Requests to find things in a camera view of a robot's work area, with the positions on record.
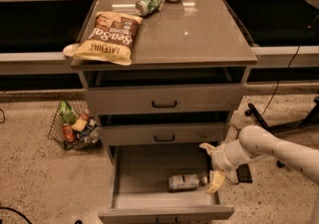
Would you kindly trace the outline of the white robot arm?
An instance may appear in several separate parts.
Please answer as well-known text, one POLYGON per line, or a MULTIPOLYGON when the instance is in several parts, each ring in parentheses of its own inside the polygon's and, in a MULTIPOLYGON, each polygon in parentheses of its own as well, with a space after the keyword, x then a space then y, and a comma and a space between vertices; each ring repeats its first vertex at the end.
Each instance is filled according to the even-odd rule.
POLYGON ((236 170, 242 164, 256 162, 270 157, 283 161, 312 182, 319 184, 319 150, 301 144, 282 140, 257 125, 244 127, 238 139, 214 147, 202 143, 210 156, 212 170, 209 171, 207 192, 214 193, 222 185, 225 172, 236 170))

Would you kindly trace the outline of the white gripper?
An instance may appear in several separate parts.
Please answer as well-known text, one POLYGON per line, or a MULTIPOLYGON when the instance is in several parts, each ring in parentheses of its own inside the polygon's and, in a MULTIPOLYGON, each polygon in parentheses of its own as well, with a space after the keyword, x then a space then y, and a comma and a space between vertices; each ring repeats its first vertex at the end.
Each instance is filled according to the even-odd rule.
POLYGON ((225 173, 223 171, 231 171, 238 168, 237 163, 232 163, 226 155, 226 145, 223 143, 215 147, 209 143, 201 143, 199 145, 204 149, 208 155, 211 155, 211 163, 214 170, 209 171, 209 182, 206 187, 206 192, 213 194, 223 184, 225 180, 225 173))

